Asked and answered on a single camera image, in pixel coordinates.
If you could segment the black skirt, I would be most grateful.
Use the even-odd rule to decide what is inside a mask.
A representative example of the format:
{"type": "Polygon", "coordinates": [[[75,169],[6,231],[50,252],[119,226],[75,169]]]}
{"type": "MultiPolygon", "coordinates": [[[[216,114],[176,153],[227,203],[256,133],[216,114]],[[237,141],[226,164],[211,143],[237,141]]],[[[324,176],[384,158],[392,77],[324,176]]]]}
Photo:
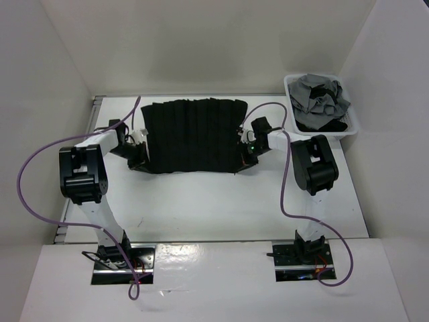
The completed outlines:
{"type": "Polygon", "coordinates": [[[148,170],[237,172],[243,165],[239,126],[248,104],[231,99],[179,99],[141,108],[147,130],[148,170]]]}

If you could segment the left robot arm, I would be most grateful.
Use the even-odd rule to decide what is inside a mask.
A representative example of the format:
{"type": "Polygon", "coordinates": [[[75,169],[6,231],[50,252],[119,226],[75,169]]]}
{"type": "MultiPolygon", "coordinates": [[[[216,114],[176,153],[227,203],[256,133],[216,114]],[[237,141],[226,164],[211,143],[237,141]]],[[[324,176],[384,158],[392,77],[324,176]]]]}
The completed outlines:
{"type": "Polygon", "coordinates": [[[104,157],[112,153],[127,161],[130,170],[147,171],[146,143],[129,133],[119,119],[111,119],[103,133],[59,150],[60,190],[96,226],[98,256],[103,266],[128,267],[140,263],[125,230],[117,223],[106,194],[109,187],[104,157]]]}

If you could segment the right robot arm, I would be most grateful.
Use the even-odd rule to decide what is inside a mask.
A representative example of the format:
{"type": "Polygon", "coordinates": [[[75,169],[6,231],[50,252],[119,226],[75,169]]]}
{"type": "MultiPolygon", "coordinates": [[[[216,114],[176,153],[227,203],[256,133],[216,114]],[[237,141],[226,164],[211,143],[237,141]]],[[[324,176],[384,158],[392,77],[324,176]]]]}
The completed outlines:
{"type": "Polygon", "coordinates": [[[325,236],[320,228],[327,228],[336,235],[338,231],[324,222],[324,201],[326,194],[339,178],[339,168],[334,159],[326,136],[299,136],[282,127],[272,127],[266,117],[251,122],[251,130],[240,127],[243,161],[246,167],[257,164],[258,157],[271,150],[281,151],[286,155],[286,164],[280,191],[280,210],[290,219],[303,220],[307,227],[297,229],[294,237],[294,257],[302,264],[307,264],[321,253],[325,236]],[[298,188],[308,193],[310,211],[305,215],[288,213],[285,208],[286,181],[289,168],[298,188]]]}

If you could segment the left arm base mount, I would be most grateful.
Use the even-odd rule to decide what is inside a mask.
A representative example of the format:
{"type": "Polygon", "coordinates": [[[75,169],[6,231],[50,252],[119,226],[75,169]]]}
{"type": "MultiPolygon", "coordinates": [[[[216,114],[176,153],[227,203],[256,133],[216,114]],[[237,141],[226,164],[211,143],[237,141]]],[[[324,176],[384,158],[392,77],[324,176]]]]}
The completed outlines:
{"type": "MultiPolygon", "coordinates": [[[[108,259],[96,252],[82,251],[81,254],[94,263],[92,285],[130,284],[133,280],[131,270],[122,256],[118,260],[108,259]]],[[[156,247],[151,244],[131,244],[129,250],[130,262],[137,273],[140,284],[152,284],[154,281],[154,266],[156,247]]]]}

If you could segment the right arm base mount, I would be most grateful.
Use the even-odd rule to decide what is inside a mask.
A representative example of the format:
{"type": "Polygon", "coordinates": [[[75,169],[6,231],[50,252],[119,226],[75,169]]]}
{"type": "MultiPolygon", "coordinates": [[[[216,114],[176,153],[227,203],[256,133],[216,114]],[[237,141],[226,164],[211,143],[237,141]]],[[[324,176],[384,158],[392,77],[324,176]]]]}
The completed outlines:
{"type": "Polygon", "coordinates": [[[277,282],[335,280],[334,262],[328,243],[310,255],[299,257],[292,241],[274,242],[267,257],[273,260],[277,282]]]}

